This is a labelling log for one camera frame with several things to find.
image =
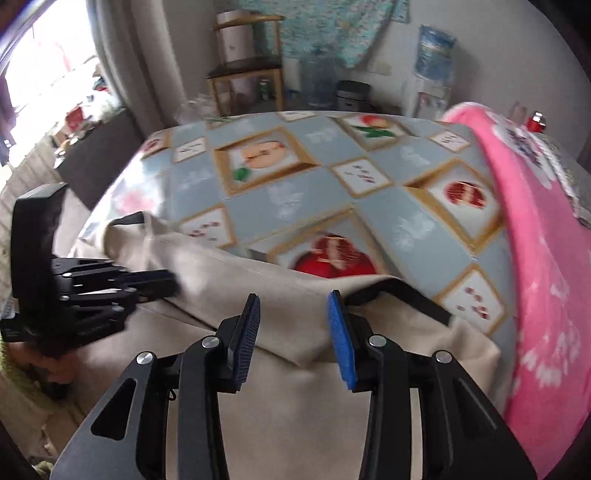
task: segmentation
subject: curtain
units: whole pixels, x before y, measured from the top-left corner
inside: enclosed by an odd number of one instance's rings
[[[131,2],[87,0],[86,6],[109,88],[131,111],[145,137],[164,129],[165,117],[139,42]]]

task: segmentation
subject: window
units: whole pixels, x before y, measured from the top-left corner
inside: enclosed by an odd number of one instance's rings
[[[17,166],[33,146],[91,94],[98,65],[85,0],[56,0],[15,47],[6,80],[17,114]]]

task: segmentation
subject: pink fabric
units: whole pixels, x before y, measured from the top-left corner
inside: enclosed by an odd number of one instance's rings
[[[591,410],[591,235],[528,132],[474,103],[446,122],[471,127],[496,178],[518,287],[518,360],[505,419],[540,478]]]

